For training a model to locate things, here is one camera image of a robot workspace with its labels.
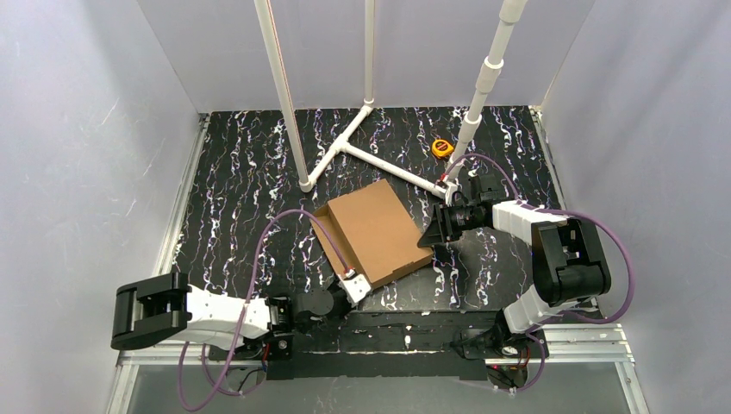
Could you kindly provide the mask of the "brown cardboard box sheet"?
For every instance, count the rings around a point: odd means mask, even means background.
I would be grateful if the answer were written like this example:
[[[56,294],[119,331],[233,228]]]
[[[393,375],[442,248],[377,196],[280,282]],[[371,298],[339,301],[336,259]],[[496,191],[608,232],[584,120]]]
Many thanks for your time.
[[[385,179],[327,201],[313,216],[332,238],[313,224],[341,278],[353,268],[378,289],[432,262],[434,250],[417,246],[422,232]]]

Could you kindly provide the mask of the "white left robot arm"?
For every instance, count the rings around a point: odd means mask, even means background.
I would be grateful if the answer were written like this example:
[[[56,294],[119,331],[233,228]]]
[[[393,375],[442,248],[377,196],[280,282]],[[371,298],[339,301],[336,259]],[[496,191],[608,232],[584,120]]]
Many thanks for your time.
[[[288,342],[296,331],[343,318],[371,290],[364,275],[349,273],[293,297],[244,299],[197,288],[185,273],[168,273],[117,289],[110,346],[138,350],[177,340],[239,350]]]

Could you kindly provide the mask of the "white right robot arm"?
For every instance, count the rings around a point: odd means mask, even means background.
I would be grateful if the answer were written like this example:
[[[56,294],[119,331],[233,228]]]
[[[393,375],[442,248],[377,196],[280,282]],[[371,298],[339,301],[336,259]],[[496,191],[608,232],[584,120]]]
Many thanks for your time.
[[[468,230],[490,228],[531,248],[533,283],[501,309],[490,329],[494,340],[521,335],[573,305],[603,295],[610,272],[594,223],[575,216],[530,210],[511,200],[496,175],[470,179],[470,193],[456,191],[435,204],[420,248],[457,241]]]

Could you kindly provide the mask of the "yellow tape measure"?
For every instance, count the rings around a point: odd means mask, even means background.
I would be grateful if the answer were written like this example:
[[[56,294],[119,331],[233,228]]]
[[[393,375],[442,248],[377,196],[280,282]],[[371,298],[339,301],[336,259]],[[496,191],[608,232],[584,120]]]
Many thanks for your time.
[[[432,155],[439,160],[448,159],[453,151],[454,146],[450,141],[444,140],[444,139],[435,139],[431,146],[431,153]]]

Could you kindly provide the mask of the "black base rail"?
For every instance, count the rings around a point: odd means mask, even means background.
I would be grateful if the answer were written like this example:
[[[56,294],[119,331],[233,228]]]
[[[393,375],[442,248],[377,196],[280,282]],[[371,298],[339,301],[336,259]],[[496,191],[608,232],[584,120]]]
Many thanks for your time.
[[[485,380],[489,367],[522,363],[526,340],[491,334],[495,311],[353,311],[339,322],[250,340],[236,363],[265,369],[267,380],[347,376]]]

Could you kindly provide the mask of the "white PVC pipe frame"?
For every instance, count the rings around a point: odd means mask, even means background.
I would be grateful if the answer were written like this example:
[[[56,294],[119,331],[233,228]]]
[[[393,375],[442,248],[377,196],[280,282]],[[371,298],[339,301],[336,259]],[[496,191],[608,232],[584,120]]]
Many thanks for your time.
[[[387,173],[394,175],[424,191],[443,199],[444,191],[436,183],[440,180],[455,182],[463,160],[466,157],[468,144],[473,142],[478,126],[482,121],[482,111],[486,104],[488,95],[493,91],[497,79],[504,66],[504,55],[508,48],[511,35],[515,25],[520,21],[523,11],[528,3],[527,0],[504,0],[498,14],[496,32],[490,44],[490,50],[484,57],[479,74],[474,86],[474,93],[471,102],[467,106],[467,112],[460,118],[457,142],[452,155],[447,159],[445,172],[435,181],[429,181],[390,162],[380,159],[375,154],[355,147],[350,142],[350,137],[357,127],[374,111],[381,107],[401,107],[409,103],[423,104],[448,104],[453,97],[440,98],[435,95],[437,91],[445,91],[445,86],[429,86],[427,91],[419,94],[416,98],[397,98],[394,92],[389,92],[384,103],[378,103],[375,98],[374,65],[375,65],[375,15],[376,3],[367,1],[365,3],[365,69],[364,87],[365,97],[355,118],[346,125],[343,132],[339,133],[334,143],[325,151],[322,159],[316,162],[312,171],[308,171],[309,178],[316,185],[317,180],[322,176],[327,166],[331,164],[338,154],[349,154],[363,160],[371,166],[375,166]]]

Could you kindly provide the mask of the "white wooden corner post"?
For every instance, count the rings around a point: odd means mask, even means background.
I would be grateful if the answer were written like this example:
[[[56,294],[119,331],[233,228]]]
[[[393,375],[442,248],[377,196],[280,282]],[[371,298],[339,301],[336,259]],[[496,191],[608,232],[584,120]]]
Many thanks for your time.
[[[255,0],[254,5],[278,95],[280,110],[282,111],[284,118],[284,125],[286,127],[286,133],[291,147],[292,159],[294,160],[297,169],[298,184],[303,192],[310,192],[313,189],[314,184],[310,180],[306,168],[301,137],[297,127],[295,111],[291,101],[291,92],[284,67],[284,59],[273,16],[272,4],[267,0]]]

